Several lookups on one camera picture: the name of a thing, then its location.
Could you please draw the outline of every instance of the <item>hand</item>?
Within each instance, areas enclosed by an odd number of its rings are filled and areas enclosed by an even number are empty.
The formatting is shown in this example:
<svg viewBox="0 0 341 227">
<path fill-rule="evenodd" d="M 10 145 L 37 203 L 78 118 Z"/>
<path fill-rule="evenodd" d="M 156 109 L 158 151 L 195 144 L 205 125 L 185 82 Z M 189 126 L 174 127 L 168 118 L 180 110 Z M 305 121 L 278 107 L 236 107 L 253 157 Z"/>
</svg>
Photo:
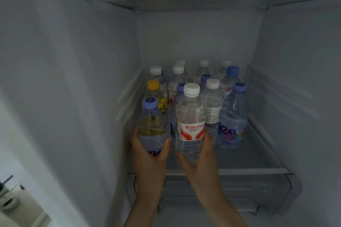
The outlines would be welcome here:
<svg viewBox="0 0 341 227">
<path fill-rule="evenodd" d="M 137 199 L 143 200 L 148 206 L 157 208 L 166 177 L 166 160 L 171 149 L 172 138 L 167 138 L 157 157 L 144 149 L 137 128 L 130 137 L 132 144 L 133 165 L 138 184 Z"/>
<path fill-rule="evenodd" d="M 176 152 L 175 155 L 185 170 L 197 198 L 205 208 L 224 199 L 218 178 L 218 163 L 213 150 L 212 137 L 206 128 L 202 150 L 196 165 L 190 164 L 180 152 Z"/>
</svg>

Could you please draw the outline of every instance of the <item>water bottle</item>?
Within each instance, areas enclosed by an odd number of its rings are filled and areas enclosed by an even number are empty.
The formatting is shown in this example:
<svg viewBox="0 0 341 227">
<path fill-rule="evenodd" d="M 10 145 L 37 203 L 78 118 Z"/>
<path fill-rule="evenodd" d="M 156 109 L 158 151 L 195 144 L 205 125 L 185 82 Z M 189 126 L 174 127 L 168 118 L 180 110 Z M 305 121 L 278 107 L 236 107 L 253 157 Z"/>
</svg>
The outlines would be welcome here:
<svg viewBox="0 0 341 227">
<path fill-rule="evenodd" d="M 152 66 L 150 67 L 150 73 L 152 74 L 152 79 L 156 79 L 159 81 L 160 91 L 168 100 L 168 87 L 165 79 L 162 76 L 162 68 L 161 66 Z"/>
<path fill-rule="evenodd" d="M 208 60 L 200 60 L 199 61 L 199 67 L 194 73 L 193 83 L 200 84 L 201 76 L 203 74 L 208 74 L 208 75 L 211 74 L 209 69 L 208 69 Z"/>
<path fill-rule="evenodd" d="M 186 61 L 184 61 L 184 60 L 177 60 L 175 62 L 175 64 L 183 67 L 183 74 L 185 75 L 186 83 L 188 83 L 188 74 L 187 74 L 187 71 L 185 69 Z"/>
<path fill-rule="evenodd" d="M 216 78 L 221 81 L 224 76 L 226 76 L 226 70 L 231 65 L 231 61 L 223 60 L 221 61 L 221 66 L 216 74 Z"/>
<path fill-rule="evenodd" d="M 183 99 L 183 87 L 185 86 L 185 83 L 180 83 L 177 86 L 177 93 L 174 97 L 173 103 L 169 106 L 170 109 L 170 134 L 172 135 L 173 141 L 175 141 L 175 132 L 176 132 L 176 115 L 175 115 L 175 108 L 176 105 Z"/>
<path fill-rule="evenodd" d="M 147 91 L 144 95 L 144 98 L 147 97 L 155 97 L 158 100 L 158 108 L 164 115 L 165 119 L 167 119 L 168 113 L 168 103 L 164 94 L 160 91 L 159 81 L 156 79 L 151 79 L 147 81 Z"/>
<path fill-rule="evenodd" d="M 227 96 L 232 92 L 233 85 L 235 83 L 240 83 L 238 78 L 239 75 L 239 67 L 237 66 L 229 66 L 226 69 L 226 75 L 220 81 L 220 90 L 223 93 L 224 100 L 226 100 Z"/>
<path fill-rule="evenodd" d="M 250 110 L 246 89 L 246 84 L 234 84 L 221 109 L 218 140 L 223 148 L 237 148 L 243 139 Z"/>
<path fill-rule="evenodd" d="M 143 147 L 153 156 L 158 156 L 167 134 L 167 123 L 158 109 L 158 99 L 147 97 L 143 100 L 144 110 L 141 113 L 138 134 Z"/>
<path fill-rule="evenodd" d="M 200 92 L 202 92 L 203 89 L 205 88 L 207 80 L 208 80 L 208 79 L 211 79 L 211 78 L 212 78 L 212 77 L 211 77 L 211 75 L 209 75 L 209 74 L 203 74 L 203 75 L 201 76 L 201 80 L 200 80 L 200 84 L 199 84 L 199 86 L 200 86 Z"/>
<path fill-rule="evenodd" d="M 224 102 L 219 83 L 218 79 L 208 79 L 205 89 L 200 93 L 201 103 L 206 111 L 205 127 L 212 137 L 213 144 L 218 135 L 220 110 Z"/>
<path fill-rule="evenodd" d="M 195 164 L 202 147 L 206 117 L 199 98 L 199 85 L 185 84 L 183 92 L 184 97 L 175 111 L 175 150 L 183 153 L 191 164 Z"/>
<path fill-rule="evenodd" d="M 177 86 L 180 83 L 187 83 L 187 79 L 185 77 L 184 68 L 180 65 L 173 66 L 173 75 L 168 83 L 168 95 L 169 95 L 169 104 L 173 103 L 173 99 L 177 93 Z"/>
</svg>

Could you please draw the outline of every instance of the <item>blue bottle cap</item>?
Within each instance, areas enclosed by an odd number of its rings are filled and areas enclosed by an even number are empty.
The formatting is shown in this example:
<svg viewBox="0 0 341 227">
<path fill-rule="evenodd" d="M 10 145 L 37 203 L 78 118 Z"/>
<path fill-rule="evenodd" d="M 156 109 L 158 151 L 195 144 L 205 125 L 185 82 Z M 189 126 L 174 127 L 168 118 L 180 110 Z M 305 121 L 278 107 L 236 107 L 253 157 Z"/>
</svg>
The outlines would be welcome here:
<svg viewBox="0 0 341 227">
<path fill-rule="evenodd" d="M 177 85 L 176 90 L 177 92 L 183 92 L 183 87 L 185 86 L 186 83 L 180 83 Z"/>
<path fill-rule="evenodd" d="M 226 69 L 227 75 L 239 75 L 239 67 L 237 66 L 229 66 L 228 69 Z"/>
<path fill-rule="evenodd" d="M 147 97 L 143 100 L 143 108 L 155 109 L 158 107 L 158 100 L 155 97 Z"/>
<path fill-rule="evenodd" d="M 244 83 L 236 83 L 233 85 L 233 91 L 235 92 L 246 92 L 247 88 L 248 85 Z"/>
<path fill-rule="evenodd" d="M 211 75 L 209 75 L 209 74 L 203 74 L 203 75 L 201 75 L 201 81 L 204 82 L 204 83 L 207 82 L 207 79 L 211 79 L 211 78 L 212 78 L 212 77 L 211 77 Z"/>
</svg>

